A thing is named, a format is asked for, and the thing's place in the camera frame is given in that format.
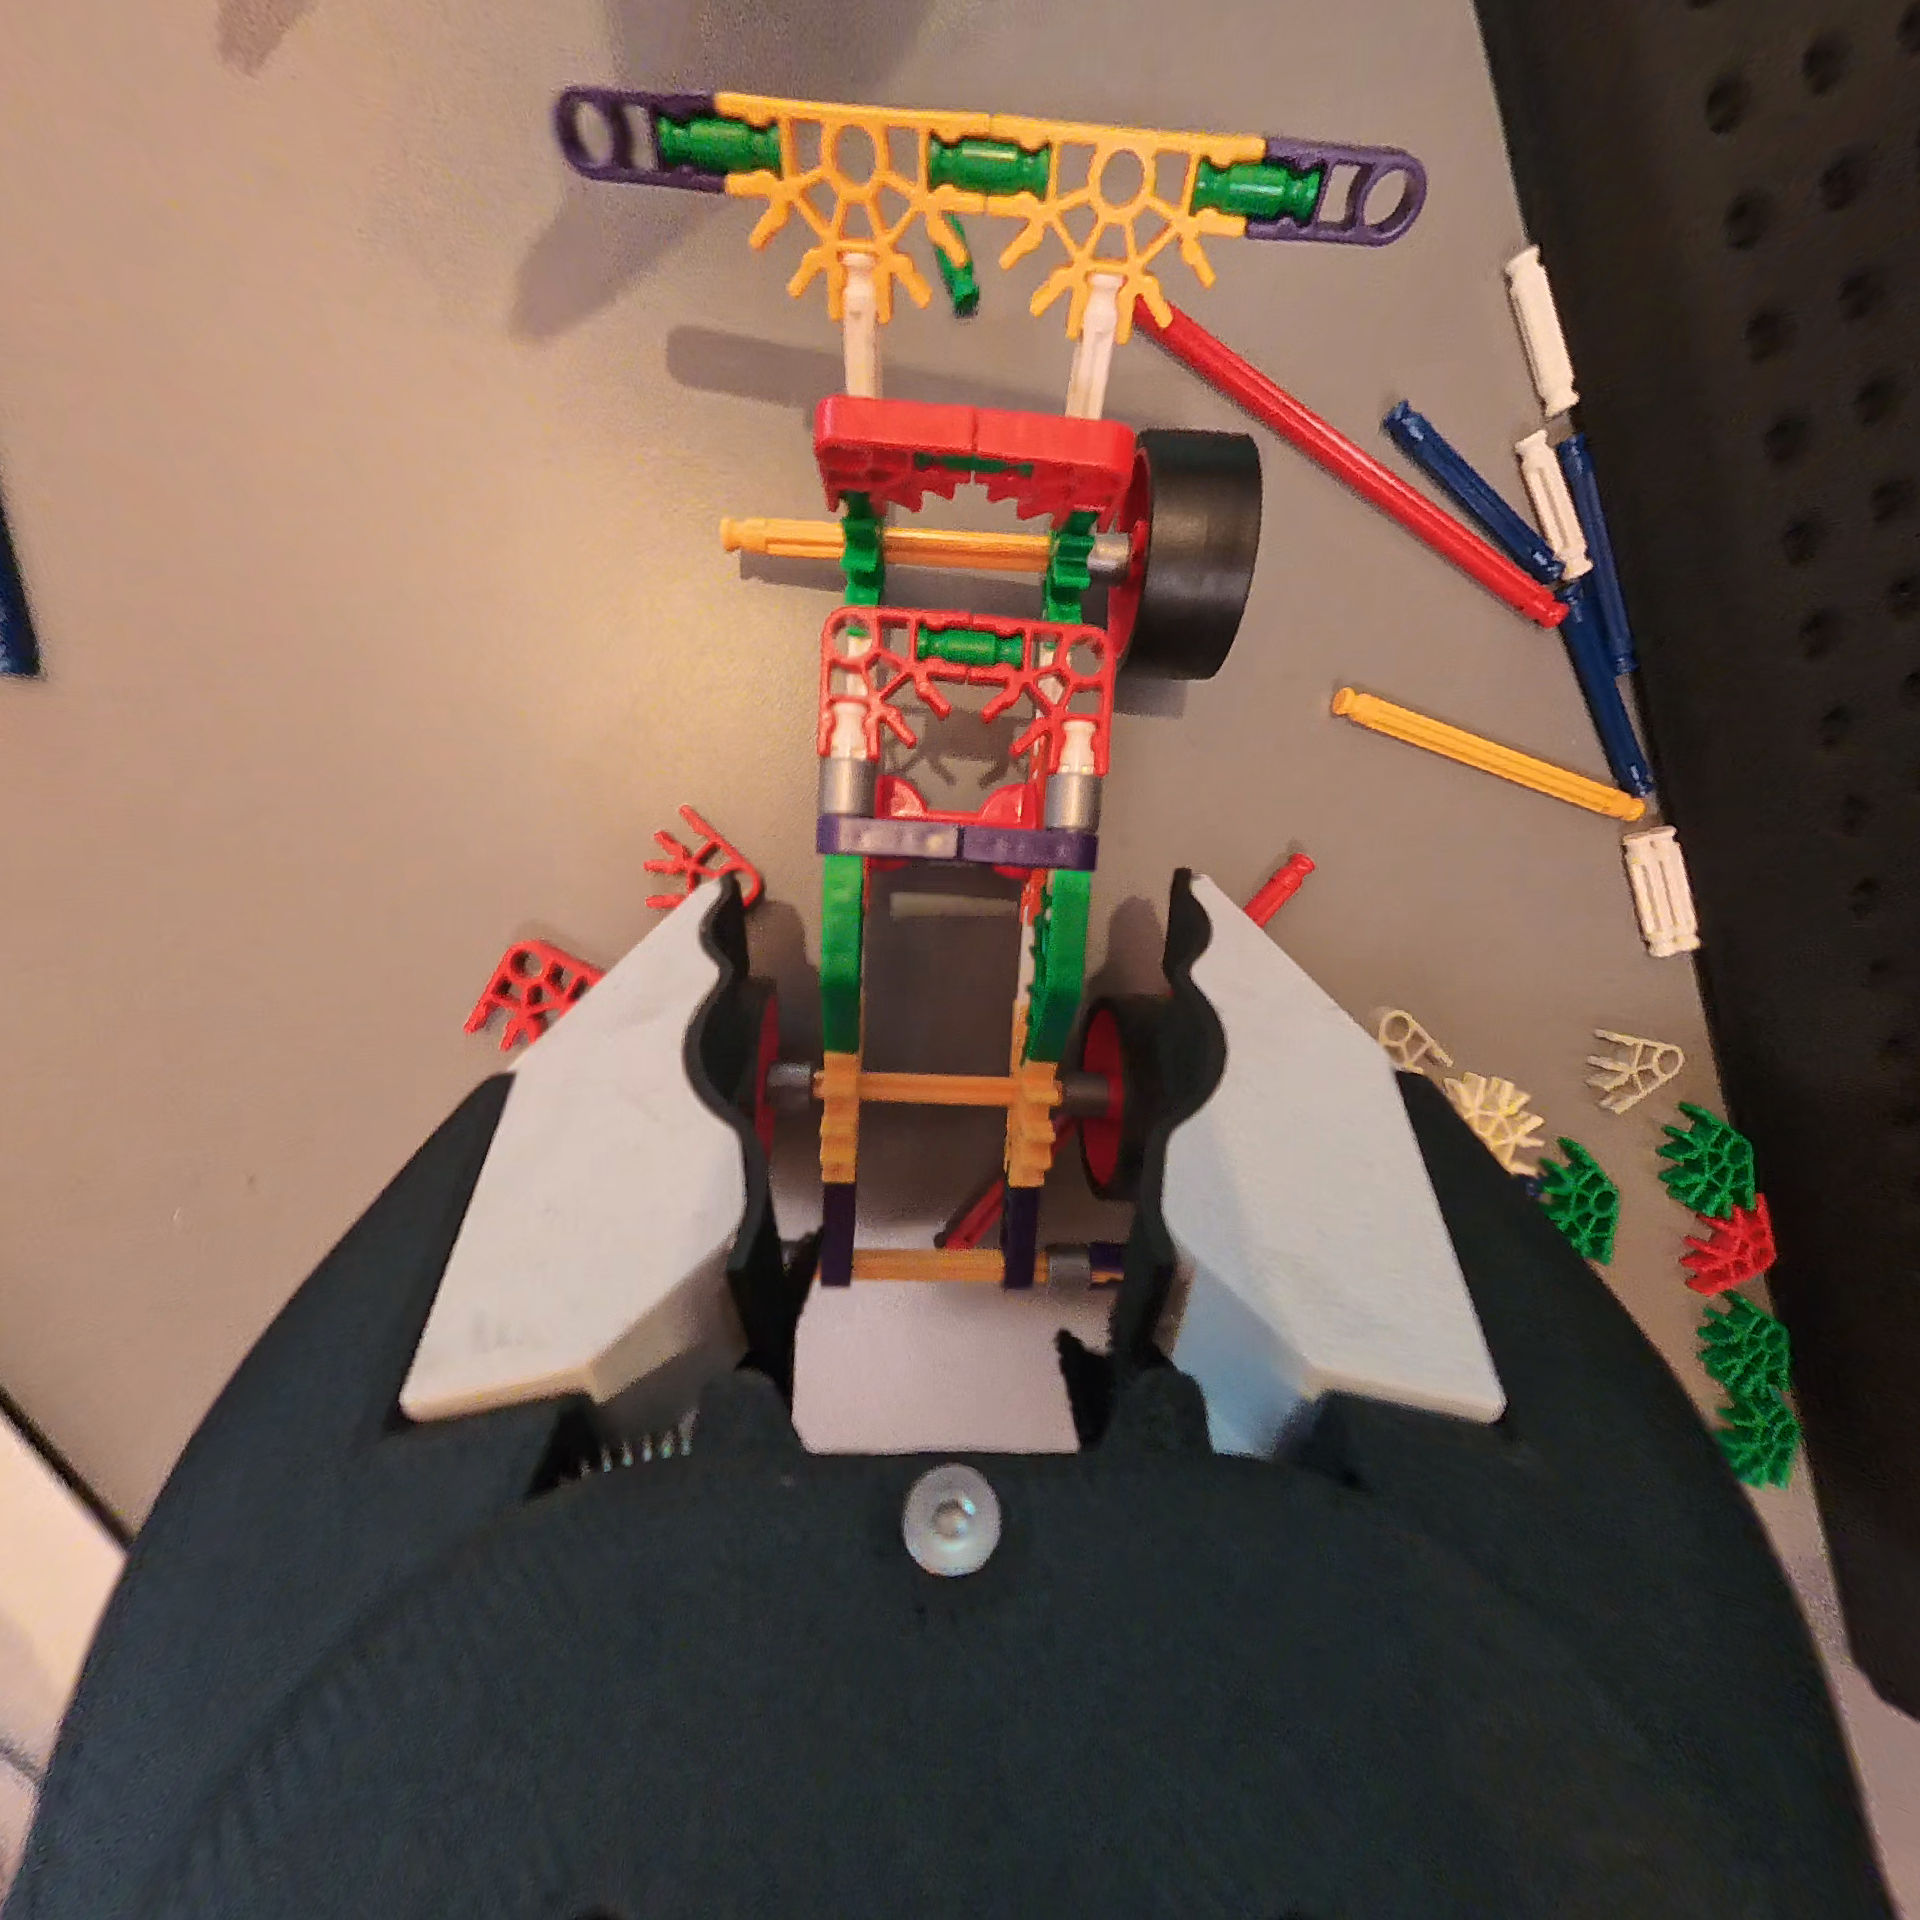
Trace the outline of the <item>pair of white rods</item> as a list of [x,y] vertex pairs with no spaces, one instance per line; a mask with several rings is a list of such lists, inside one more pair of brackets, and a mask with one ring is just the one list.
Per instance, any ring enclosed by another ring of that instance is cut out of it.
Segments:
[[1677,828],[1660,827],[1626,834],[1619,861],[1646,955],[1693,955],[1700,923]]

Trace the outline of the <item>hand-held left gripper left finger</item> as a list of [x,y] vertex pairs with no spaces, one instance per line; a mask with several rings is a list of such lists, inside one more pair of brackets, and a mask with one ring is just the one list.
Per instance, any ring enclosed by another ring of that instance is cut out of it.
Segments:
[[407,1421],[580,1395],[672,1425],[744,1355],[729,1263],[767,1198],[730,1100],[747,977],[736,883],[704,883],[507,1074]]

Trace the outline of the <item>white rod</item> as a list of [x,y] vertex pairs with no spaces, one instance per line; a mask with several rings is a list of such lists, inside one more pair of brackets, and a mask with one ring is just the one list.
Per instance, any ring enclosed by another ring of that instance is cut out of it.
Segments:
[[1572,415],[1577,405],[1577,377],[1543,253],[1537,245],[1522,248],[1503,265],[1503,277],[1543,418],[1557,421]]
[[1067,368],[1067,394],[1062,415],[1067,421],[1100,421],[1106,408],[1112,361],[1116,353],[1122,274],[1092,274],[1084,280],[1084,305],[1073,358]]
[[1573,583],[1584,578],[1592,571],[1592,548],[1564,471],[1549,443],[1549,428],[1533,428],[1516,440],[1513,455],[1543,541],[1559,563],[1559,581]]

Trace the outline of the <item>red and green toy model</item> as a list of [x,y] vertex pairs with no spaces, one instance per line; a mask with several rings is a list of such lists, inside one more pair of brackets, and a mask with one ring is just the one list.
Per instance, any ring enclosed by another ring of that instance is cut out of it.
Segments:
[[[862,1065],[864,908],[873,868],[977,868],[1020,880],[1024,955],[1009,1068],[1062,1084],[1084,987],[1092,871],[1120,643],[1097,583],[1082,623],[1042,620],[1042,575],[890,565],[879,535],[1047,538],[1067,511],[1116,533],[1139,433],[1106,411],[1010,411],[883,397],[867,261],[849,265],[842,387],[816,405],[814,460],[846,533],[842,603],[819,634],[816,853],[823,854],[823,1065]],[[867,1103],[819,1103],[826,1185],[856,1185]],[[1042,1191],[1057,1114],[1003,1113],[1003,1188]]]

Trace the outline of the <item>black perforated panel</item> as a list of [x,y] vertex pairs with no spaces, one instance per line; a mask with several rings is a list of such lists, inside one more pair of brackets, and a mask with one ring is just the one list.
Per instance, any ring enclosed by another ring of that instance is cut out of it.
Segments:
[[1916,1714],[1916,7],[1479,3],[1857,1670]]

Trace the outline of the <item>white snowflake connector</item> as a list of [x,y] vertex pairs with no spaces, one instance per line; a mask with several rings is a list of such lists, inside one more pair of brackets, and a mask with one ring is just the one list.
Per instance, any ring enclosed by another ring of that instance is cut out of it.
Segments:
[[1443,1081],[1454,1113],[1490,1153],[1503,1173],[1533,1177],[1546,1153],[1546,1118],[1509,1077],[1463,1073]]

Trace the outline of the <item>purple connector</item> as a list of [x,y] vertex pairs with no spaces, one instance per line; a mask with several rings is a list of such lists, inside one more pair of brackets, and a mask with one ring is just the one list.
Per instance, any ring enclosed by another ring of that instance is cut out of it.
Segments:
[[1262,160],[1289,171],[1319,168],[1319,193],[1306,221],[1247,217],[1243,235],[1259,243],[1382,248],[1399,240],[1426,207],[1426,168],[1403,148],[1269,137]]
[[662,114],[672,120],[709,117],[713,114],[713,97],[597,84],[569,87],[553,100],[553,135],[562,160],[587,184],[722,195],[722,174],[694,163],[659,163]]

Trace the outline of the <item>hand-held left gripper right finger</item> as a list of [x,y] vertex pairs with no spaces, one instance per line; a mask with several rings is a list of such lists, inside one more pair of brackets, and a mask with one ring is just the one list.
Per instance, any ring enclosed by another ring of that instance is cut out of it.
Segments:
[[1164,901],[1164,1105],[1109,1330],[1202,1403],[1214,1455],[1270,1460],[1332,1397],[1467,1425],[1504,1411],[1403,1081],[1196,871]]

